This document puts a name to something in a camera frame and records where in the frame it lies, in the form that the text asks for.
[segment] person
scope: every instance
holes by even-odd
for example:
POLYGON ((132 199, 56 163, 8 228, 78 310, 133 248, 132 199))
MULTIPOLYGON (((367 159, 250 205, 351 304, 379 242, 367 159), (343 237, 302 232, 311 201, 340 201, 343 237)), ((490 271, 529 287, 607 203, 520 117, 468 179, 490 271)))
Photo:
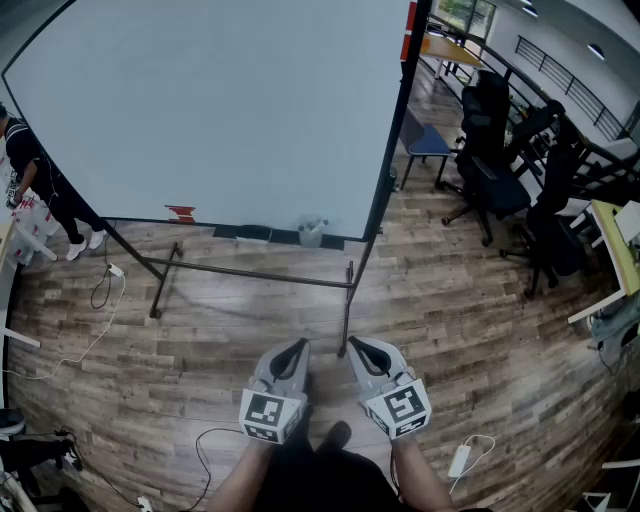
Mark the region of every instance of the person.
POLYGON ((344 421, 333 425, 313 451, 307 438, 310 409, 284 445, 251 439, 207 510, 455 512, 447 489, 413 434, 391 441, 401 503, 373 461, 344 450, 351 438, 351 428, 344 421))
POLYGON ((67 232, 71 243, 67 260, 76 259, 87 248, 87 241, 78 232, 75 219, 91 226, 89 248, 97 249, 106 235, 103 221, 42 151, 29 127, 19 119, 11 117, 0 103, 0 137, 2 136, 6 141, 6 152, 11 166, 21 180, 15 202, 20 204, 28 188, 38 194, 67 232))

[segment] metal frame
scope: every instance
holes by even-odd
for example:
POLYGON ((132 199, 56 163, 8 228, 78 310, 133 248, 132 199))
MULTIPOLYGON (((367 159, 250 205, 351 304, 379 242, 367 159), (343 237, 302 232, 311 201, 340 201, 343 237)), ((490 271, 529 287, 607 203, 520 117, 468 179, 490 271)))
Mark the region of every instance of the metal frame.
MULTIPOLYGON (((18 50, 16 55, 13 56, 9 64, 2 71, 2 79, 7 86, 7 90, 9 91, 9 95, 13 100, 18 112, 24 119, 24 115, 20 111, 20 107, 18 106, 17 101, 15 100, 11 89, 9 88, 9 84, 6 81, 5 73, 11 67, 11 64, 20 56, 20 54, 24 51, 24 49, 37 37, 37 35, 44 30, 44 28, 49 25, 57 16, 59 16, 69 5, 73 4, 75 0, 69 0, 62 7, 60 7, 43 25, 41 25, 36 32, 25 42, 24 45, 18 50)), ((347 342, 347 333, 349 330, 349 312, 351 308, 351 303, 353 302, 353 297, 358 289, 358 285, 360 284, 360 280, 362 279, 362 274, 364 273, 364 269, 366 267, 367 261, 369 260, 369 256, 371 255, 371 251, 373 249, 373 245, 376 241, 376 236, 379 232, 381 232, 380 224, 382 222, 382 218, 384 216, 385 210, 389 203, 389 198, 391 193, 394 191, 396 174, 395 170, 391 167, 391 160, 393 158, 393 154, 396 148, 396 144, 398 138, 400 136, 400 129, 402 126, 402 120, 404 118, 405 110, 407 108, 407 104, 409 102, 409 94, 411 93, 411 86, 413 84, 413 78, 415 76, 416 67, 418 64, 418 57, 420 55, 420 47, 422 45, 422 37, 424 35, 426 26, 427 26, 427 18, 429 12, 431 10, 432 0, 418 0, 418 5, 416 7, 414 28, 411 34, 410 44, 409 44, 409 52, 407 56, 406 63, 403 67, 403 77, 400 84, 400 91, 398 93, 398 99, 396 101, 396 107, 393 114, 393 120, 391 122, 391 128, 389 131, 389 138, 387 140, 387 146, 385 149, 384 158, 382 161, 380 176, 378 178, 378 184, 376 187, 375 195, 372 202, 371 212, 369 214, 369 219, 367 221, 367 226, 363 235, 363 238, 358 241, 366 242, 364 252, 362 254, 362 258, 358 264, 357 270, 354 272, 353 261, 349 262, 349 265, 346 269, 346 281, 326 281, 319 279, 309 279, 305 277, 296 277, 296 276, 285 276, 279 274, 270 274, 270 273, 262 273, 262 272, 251 272, 246 270, 235 270, 229 268, 220 268, 220 267, 212 267, 209 265, 199 265, 195 263, 187 263, 183 261, 176 261, 174 256, 181 257, 182 251, 178 246, 178 243, 174 243, 169 252, 169 256, 167 259, 161 258, 150 258, 146 256, 142 256, 137 250, 135 250, 129 242, 127 242, 121 235, 116 231, 114 227, 112 227, 104 218, 102 219, 104 222, 104 229, 113 237, 113 239, 118 242, 133 258, 138 261, 143 267, 145 267, 154 277, 158 279, 158 288, 156 290, 156 294, 154 296, 151 310, 149 311, 149 316, 152 318, 160 318, 162 313, 158 309, 158 302, 160 300, 160 295, 162 294, 162 290, 164 289, 164 285, 167 280, 167 275, 169 274, 169 269, 171 267, 178 268, 187 268, 191 270, 201 270, 204 272, 214 272, 218 274, 226 274, 240 277, 251 277, 255 279, 267 279, 271 281, 285 281, 289 283, 298 283, 298 284, 308 284, 314 286, 325 286, 330 288, 342 288, 347 290, 347 297, 344 306, 344 327, 342 331, 342 339, 340 342, 340 346, 338 348, 338 357, 344 357, 346 351, 346 342, 347 342), (162 271, 158 270, 154 265, 164 265, 164 269, 162 271)), ((402 34, 398 34, 398 41, 402 41, 402 34)))

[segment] plastic container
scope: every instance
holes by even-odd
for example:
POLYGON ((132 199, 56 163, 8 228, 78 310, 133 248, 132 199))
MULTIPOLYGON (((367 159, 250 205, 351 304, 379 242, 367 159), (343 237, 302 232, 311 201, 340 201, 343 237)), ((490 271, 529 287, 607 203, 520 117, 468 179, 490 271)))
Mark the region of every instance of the plastic container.
POLYGON ((318 215, 303 217, 298 226, 300 245, 311 249, 320 247, 322 244, 322 235, 328 224, 328 220, 323 220, 322 217, 318 215))

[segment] blue chair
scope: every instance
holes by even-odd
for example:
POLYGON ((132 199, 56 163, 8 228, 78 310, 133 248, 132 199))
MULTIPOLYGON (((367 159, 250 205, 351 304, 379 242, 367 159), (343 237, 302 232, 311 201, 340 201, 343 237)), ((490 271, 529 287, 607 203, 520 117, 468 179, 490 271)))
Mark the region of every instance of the blue chair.
POLYGON ((438 176, 442 175, 442 171, 447 163, 447 158, 451 154, 451 150, 438 133, 438 130, 430 124, 422 124, 418 121, 418 118, 409 107, 407 107, 404 119, 402 120, 400 141, 402 142, 405 151, 409 153, 410 156, 409 163, 407 164, 407 170, 404 172, 404 177, 400 184, 400 190, 404 189, 404 184, 407 182, 409 171, 413 165, 413 159, 417 156, 422 157, 423 163, 428 156, 441 156, 442 165, 440 166, 438 176))

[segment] cable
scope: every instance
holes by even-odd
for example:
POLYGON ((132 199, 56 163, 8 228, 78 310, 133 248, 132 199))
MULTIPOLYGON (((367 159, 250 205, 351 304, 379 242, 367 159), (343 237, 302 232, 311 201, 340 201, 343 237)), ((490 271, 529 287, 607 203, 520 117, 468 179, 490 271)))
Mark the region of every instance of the cable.
MULTIPOLYGON (((113 223, 113 227, 114 227, 114 228, 116 227, 116 224, 117 224, 117 223, 118 223, 117 221, 113 223)), ((95 287, 95 288, 93 289, 93 291, 91 292, 91 299, 90 299, 90 302, 91 302, 91 307, 92 307, 93 309, 101 309, 101 308, 103 308, 103 307, 104 307, 104 305, 105 305, 105 304, 107 303, 107 301, 109 300, 109 294, 111 293, 111 272, 109 272, 109 262, 107 261, 107 241, 108 241, 108 240, 109 240, 109 235, 107 235, 107 236, 105 237, 105 240, 104 240, 104 264, 105 264, 104 274, 102 275, 102 280, 101 280, 101 281, 96 285, 96 287, 95 287), (100 304, 99 306, 96 306, 96 305, 93 303, 93 297, 94 297, 94 295, 96 294, 96 292, 98 291, 98 288, 100 288, 100 286, 102 286, 102 283, 104 283, 104 280, 105 280, 107 277, 109 278, 109 285, 108 285, 108 288, 107 288, 107 295, 106 295, 106 296, 105 296, 105 298, 104 298, 104 302, 103 302, 102 304, 100 304)))
POLYGON ((396 475, 395 459, 393 458, 393 450, 391 450, 391 457, 389 457, 389 474, 391 475, 391 483, 396 488, 396 497, 400 497, 400 484, 398 483, 398 476, 396 475))
POLYGON ((496 447, 496 440, 493 437, 484 436, 484 435, 481 435, 481 434, 473 434, 472 436, 470 436, 469 439, 467 439, 466 442, 464 443, 464 446, 468 446, 469 441, 471 441, 474 437, 482 437, 484 439, 491 439, 491 442, 493 444, 491 445, 491 448, 489 448, 489 450, 487 450, 482 455, 480 455, 480 457, 478 457, 476 459, 476 461, 473 464, 471 464, 471 467, 469 469, 467 469, 466 471, 463 471, 462 473, 460 473, 460 476, 458 478, 456 478, 455 482, 453 482, 453 485, 451 486, 451 490, 449 491, 449 494, 451 494, 453 492, 453 490, 455 489, 456 484, 458 483, 458 480, 460 480, 464 475, 466 475, 469 471, 471 471, 475 467, 475 465, 478 462, 480 462, 480 459, 482 459, 486 455, 489 455, 491 453, 491 451, 496 447))
POLYGON ((73 437, 73 446, 75 447, 76 451, 78 452, 78 458, 80 459, 80 461, 82 462, 83 466, 91 468, 95 473, 98 474, 98 476, 100 478, 102 478, 105 482, 107 482, 107 484, 109 484, 109 487, 111 487, 118 496, 120 496, 124 501, 126 501, 129 505, 132 505, 136 508, 142 508, 142 505, 140 505, 139 503, 134 503, 133 501, 127 499, 126 496, 124 496, 118 489, 115 488, 115 486, 109 481, 109 479, 104 476, 100 471, 98 471, 95 466, 92 466, 90 464, 87 463, 87 459, 84 457, 84 455, 82 455, 82 452, 80 451, 80 446, 78 445, 78 439, 76 437, 76 435, 74 434, 74 432, 67 427, 66 425, 62 425, 61 431, 64 432, 68 432, 69 435, 71 437, 73 437))
POLYGON ((98 341, 100 341, 100 339, 107 333, 107 331, 109 330, 109 327, 111 327, 111 323, 113 322, 113 318, 116 316, 116 313, 118 312, 118 306, 120 305, 120 301, 122 300, 122 296, 124 295, 124 290, 125 290, 126 287, 127 287, 127 280, 123 275, 122 276, 122 292, 120 293, 120 298, 118 299, 118 302, 116 303, 116 307, 113 310, 113 314, 111 315, 111 318, 109 319, 109 323, 107 324, 107 327, 105 328, 104 331, 102 331, 102 334, 100 336, 98 336, 91 345, 89 345, 89 348, 87 350, 85 350, 84 354, 82 354, 82 356, 79 359, 69 359, 69 358, 61 359, 58 362, 58 365, 56 366, 56 369, 53 371, 53 373, 51 373, 50 375, 41 375, 40 377, 29 377, 28 375, 22 375, 21 373, 14 372, 13 370, 2 370, 2 371, 5 372, 5 373, 12 373, 13 375, 17 375, 18 377, 22 377, 23 379, 44 380, 44 379, 51 379, 51 378, 55 377, 56 373, 58 373, 58 370, 60 369, 60 366, 65 361, 68 361, 70 363, 79 363, 79 362, 81 362, 85 358, 85 356, 89 353, 89 351, 93 348, 93 346, 96 343, 98 343, 98 341))
POLYGON ((202 494, 198 498, 198 501, 196 501, 191 508, 181 510, 180 512, 191 512, 194 508, 196 508, 200 504, 200 502, 202 501, 202 498, 204 498, 205 494, 207 494, 207 491, 209 490, 209 485, 211 484, 211 471, 209 471, 209 467, 204 463, 204 461, 202 460, 202 457, 200 456, 199 445, 200 445, 200 439, 202 439, 209 432, 214 432, 215 430, 225 430, 227 432, 235 432, 236 434, 244 435, 244 432, 241 432, 240 430, 234 430, 232 428, 216 427, 216 428, 211 428, 209 430, 205 430, 202 434, 198 436, 198 438, 196 439, 196 453, 198 454, 198 458, 200 459, 200 464, 202 464, 202 467, 207 472, 207 485, 205 485, 204 491, 202 491, 202 494))

